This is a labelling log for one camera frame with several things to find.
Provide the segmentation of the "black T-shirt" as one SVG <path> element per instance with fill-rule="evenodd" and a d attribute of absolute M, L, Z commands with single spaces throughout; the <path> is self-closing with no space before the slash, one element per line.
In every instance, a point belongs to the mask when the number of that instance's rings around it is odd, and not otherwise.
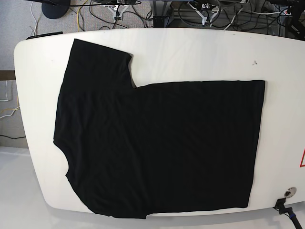
<path fill-rule="evenodd" d="M 96 214 L 135 219 L 246 208 L 265 81 L 133 87 L 131 59 L 73 41 L 53 142 L 81 202 Z"/>

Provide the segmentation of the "dark round stand base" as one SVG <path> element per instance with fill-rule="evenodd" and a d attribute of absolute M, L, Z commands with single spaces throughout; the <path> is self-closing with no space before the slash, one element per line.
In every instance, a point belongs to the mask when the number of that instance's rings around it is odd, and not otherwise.
<path fill-rule="evenodd" d="M 70 3 L 70 0 L 45 0 L 41 4 L 42 13 L 48 19 L 59 19 L 67 13 Z"/>

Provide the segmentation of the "silver table grommet right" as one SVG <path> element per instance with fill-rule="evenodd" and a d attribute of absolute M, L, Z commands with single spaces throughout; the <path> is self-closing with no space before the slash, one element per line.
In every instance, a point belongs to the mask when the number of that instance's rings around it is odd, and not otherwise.
<path fill-rule="evenodd" d="M 285 198 L 291 198 L 296 194 L 297 188 L 291 187 L 285 192 Z"/>

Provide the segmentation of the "aluminium frame post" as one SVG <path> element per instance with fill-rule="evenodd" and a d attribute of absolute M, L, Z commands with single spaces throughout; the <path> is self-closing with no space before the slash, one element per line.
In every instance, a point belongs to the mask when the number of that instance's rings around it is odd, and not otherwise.
<path fill-rule="evenodd" d="M 154 28 L 165 28 L 171 17 L 171 0 L 152 0 L 150 7 Z"/>

